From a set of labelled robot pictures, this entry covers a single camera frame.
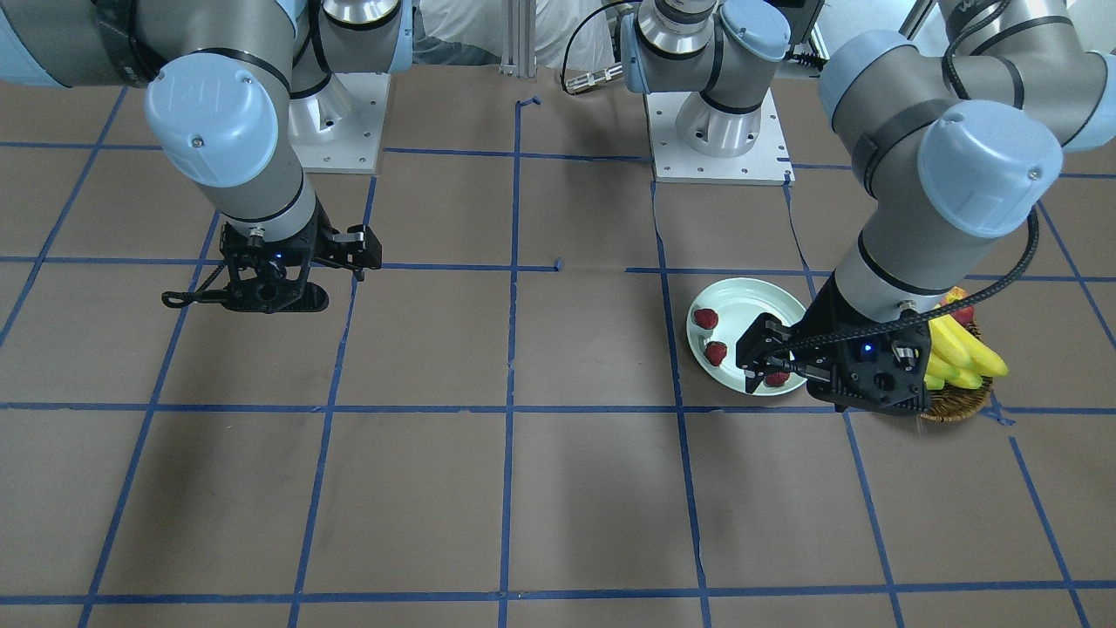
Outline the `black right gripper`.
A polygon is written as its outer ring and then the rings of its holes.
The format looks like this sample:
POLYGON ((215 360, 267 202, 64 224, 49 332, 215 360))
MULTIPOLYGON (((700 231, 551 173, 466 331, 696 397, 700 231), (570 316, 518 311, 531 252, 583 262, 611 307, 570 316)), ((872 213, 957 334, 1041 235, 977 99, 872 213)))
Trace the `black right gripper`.
POLYGON ((228 268, 227 289, 218 303, 232 311, 323 311, 330 303, 327 291, 310 281, 312 263, 352 271, 363 281, 366 270, 382 267, 381 242, 367 225, 341 232, 316 202, 310 222, 292 236, 266 242, 222 228, 220 252, 228 268))

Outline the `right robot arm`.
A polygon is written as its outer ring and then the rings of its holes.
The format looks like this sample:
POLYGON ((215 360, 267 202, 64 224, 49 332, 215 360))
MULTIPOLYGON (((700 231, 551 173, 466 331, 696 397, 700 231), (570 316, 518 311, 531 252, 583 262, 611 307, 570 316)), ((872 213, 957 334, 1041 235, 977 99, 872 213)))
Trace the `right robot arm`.
POLYGON ((165 291, 170 309, 323 311, 314 263, 382 265, 367 225, 331 228, 296 155, 295 106, 345 96, 340 74, 413 64, 410 1, 4 1, 3 80, 145 91, 164 155, 227 218, 223 289, 165 291))

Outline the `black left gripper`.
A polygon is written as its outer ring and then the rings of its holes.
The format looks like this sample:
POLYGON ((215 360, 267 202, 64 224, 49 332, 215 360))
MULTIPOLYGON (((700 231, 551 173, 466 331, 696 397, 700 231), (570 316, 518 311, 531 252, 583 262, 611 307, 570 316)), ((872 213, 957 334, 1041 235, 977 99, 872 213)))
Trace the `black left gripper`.
POLYGON ((758 313, 737 339, 735 367, 745 371, 747 393, 786 371, 801 375, 810 396, 836 410, 922 414, 932 405, 924 381, 929 354, 929 313, 906 309, 892 322, 873 321, 830 278, 798 323, 758 313))

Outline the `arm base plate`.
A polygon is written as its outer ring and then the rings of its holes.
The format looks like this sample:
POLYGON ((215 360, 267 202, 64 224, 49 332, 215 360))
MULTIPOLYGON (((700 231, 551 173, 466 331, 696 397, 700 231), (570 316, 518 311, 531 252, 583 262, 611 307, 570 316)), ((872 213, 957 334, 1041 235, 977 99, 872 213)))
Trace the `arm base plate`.
POLYGON ((660 182, 789 186, 796 181, 785 131, 768 93, 758 110, 715 110, 698 91, 645 97, 660 182))
POLYGON ((289 139, 310 174, 375 174, 391 76, 335 74, 289 107, 289 139))

